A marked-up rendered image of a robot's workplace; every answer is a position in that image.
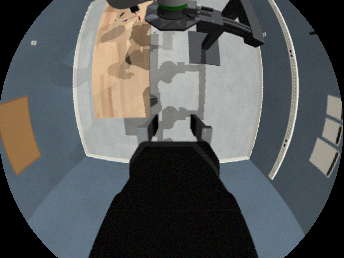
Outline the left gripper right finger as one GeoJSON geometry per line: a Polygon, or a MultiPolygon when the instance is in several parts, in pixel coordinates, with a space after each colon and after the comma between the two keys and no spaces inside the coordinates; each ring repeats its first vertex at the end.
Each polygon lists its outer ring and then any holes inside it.
{"type": "Polygon", "coordinates": [[[197,141],[207,141],[211,145],[213,128],[211,125],[205,125],[196,114],[191,114],[191,130],[197,141]]]}

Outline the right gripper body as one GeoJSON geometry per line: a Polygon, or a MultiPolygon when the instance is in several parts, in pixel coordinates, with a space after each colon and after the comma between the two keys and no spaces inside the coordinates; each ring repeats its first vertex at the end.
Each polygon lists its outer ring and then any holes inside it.
{"type": "Polygon", "coordinates": [[[140,10],[140,8],[137,8],[137,5],[133,6],[133,8],[129,8],[129,9],[131,9],[132,13],[135,13],[135,12],[137,12],[137,10],[140,10]]]}

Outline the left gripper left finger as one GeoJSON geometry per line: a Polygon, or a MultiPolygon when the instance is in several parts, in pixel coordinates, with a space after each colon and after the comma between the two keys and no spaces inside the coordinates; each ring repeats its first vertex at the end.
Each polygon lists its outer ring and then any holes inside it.
{"type": "Polygon", "coordinates": [[[143,141],[152,141],[152,137],[155,137],[157,129],[159,129],[159,117],[157,117],[157,114],[152,114],[144,125],[137,126],[137,144],[140,145],[140,142],[143,141]]]}

